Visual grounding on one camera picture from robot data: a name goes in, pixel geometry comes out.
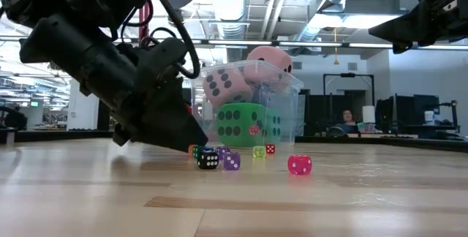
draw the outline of yellow die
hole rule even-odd
[[[266,147],[254,146],[253,155],[254,158],[266,158]]]

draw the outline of clear plastic bin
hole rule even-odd
[[[209,143],[294,144],[303,83],[267,61],[202,68],[192,80],[192,113]]]
[[[375,124],[373,123],[358,123],[358,130],[361,133],[375,133]]]

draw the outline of pink die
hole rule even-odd
[[[247,56],[249,61],[267,61],[284,72],[291,72],[293,63],[291,57],[284,51],[271,46],[256,47]],[[248,65],[244,68],[244,77],[247,81],[254,83],[264,83],[271,80],[281,80],[283,75],[272,69],[259,68],[255,65]]]
[[[203,90],[214,108],[228,102],[251,102],[252,90],[236,69],[218,69],[203,79]]]
[[[312,171],[312,159],[304,155],[292,155],[287,160],[287,169],[293,175],[309,175]]]

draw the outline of green fuzzy die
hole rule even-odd
[[[254,146],[253,149],[254,158],[266,158],[266,147],[265,146]]]
[[[266,108],[248,102],[221,106],[216,117],[216,136],[225,146],[251,147],[265,144],[262,130],[266,127]],[[249,128],[258,126],[260,131],[250,135]]]
[[[277,110],[270,109],[267,115],[265,133],[265,143],[279,143],[282,136],[282,116]]]

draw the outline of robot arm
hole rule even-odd
[[[200,64],[174,9],[160,1],[183,42],[173,37],[162,42],[145,38],[139,47],[113,42],[118,27],[131,26],[129,16],[151,0],[1,0],[11,21],[33,29],[21,42],[21,61],[52,61],[80,83],[83,94],[98,96],[119,122],[114,142],[187,151],[191,144],[205,145],[208,138],[186,109],[178,75],[196,78]],[[99,27],[109,28],[112,38]],[[187,52],[193,73],[182,66]]]
[[[418,1],[410,13],[370,28],[370,35],[392,42],[394,53],[409,50],[414,42],[425,47],[468,35],[468,0]]]

